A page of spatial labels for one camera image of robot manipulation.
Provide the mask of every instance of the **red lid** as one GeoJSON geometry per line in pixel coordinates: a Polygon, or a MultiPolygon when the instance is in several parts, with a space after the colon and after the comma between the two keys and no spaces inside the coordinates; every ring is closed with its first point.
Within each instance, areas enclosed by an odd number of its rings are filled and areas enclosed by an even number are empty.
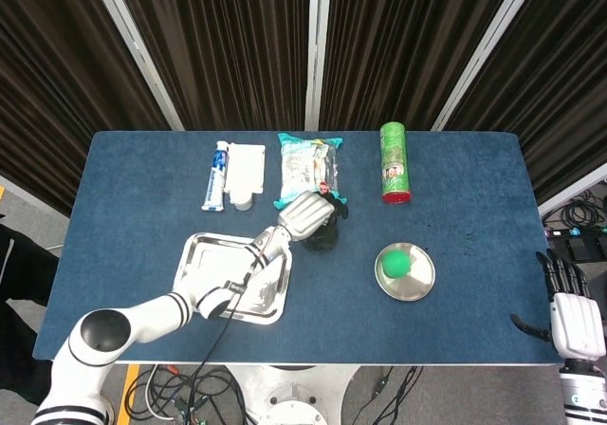
{"type": "Polygon", "coordinates": [[[383,201],[387,204],[402,204],[411,200],[409,191],[394,191],[383,195],[383,201]]]}

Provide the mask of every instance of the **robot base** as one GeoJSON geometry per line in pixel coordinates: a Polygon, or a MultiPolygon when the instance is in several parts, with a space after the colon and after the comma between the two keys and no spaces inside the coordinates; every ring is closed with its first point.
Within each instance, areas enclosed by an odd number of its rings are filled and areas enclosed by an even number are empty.
{"type": "Polygon", "coordinates": [[[259,425],[340,425],[345,391],[359,365],[291,371],[268,365],[227,365],[259,425]]]}

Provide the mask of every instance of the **person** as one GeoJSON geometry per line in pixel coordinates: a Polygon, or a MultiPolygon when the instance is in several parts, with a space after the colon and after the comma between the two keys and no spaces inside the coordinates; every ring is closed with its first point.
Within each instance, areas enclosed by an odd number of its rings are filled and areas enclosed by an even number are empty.
{"type": "Polygon", "coordinates": [[[7,300],[31,300],[46,306],[58,261],[0,222],[0,389],[11,390],[35,405],[40,405],[50,389],[52,362],[32,357],[36,332],[7,300]]]}

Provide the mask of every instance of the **yellow tape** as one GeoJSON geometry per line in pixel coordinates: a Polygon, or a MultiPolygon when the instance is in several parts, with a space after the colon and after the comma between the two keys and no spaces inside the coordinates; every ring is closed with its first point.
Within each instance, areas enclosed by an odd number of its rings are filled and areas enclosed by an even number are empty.
{"type": "MultiPolygon", "coordinates": [[[[118,414],[118,420],[116,421],[116,425],[129,425],[131,419],[128,414],[126,414],[126,409],[124,408],[124,399],[126,398],[126,393],[129,390],[129,387],[135,380],[135,378],[139,375],[139,367],[140,365],[129,365],[126,370],[126,378],[124,379],[124,388],[122,389],[122,398],[120,399],[120,412],[118,414]]],[[[133,401],[135,399],[134,395],[131,395],[131,400],[129,401],[129,406],[133,407],[133,401]]]]}

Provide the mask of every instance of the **green ball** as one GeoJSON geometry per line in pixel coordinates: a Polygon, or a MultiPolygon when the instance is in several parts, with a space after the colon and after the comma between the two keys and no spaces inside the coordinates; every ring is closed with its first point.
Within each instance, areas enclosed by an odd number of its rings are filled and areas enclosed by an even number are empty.
{"type": "Polygon", "coordinates": [[[387,277],[402,278],[411,270],[411,257],[400,249],[393,249],[382,256],[381,267],[387,277]]]}

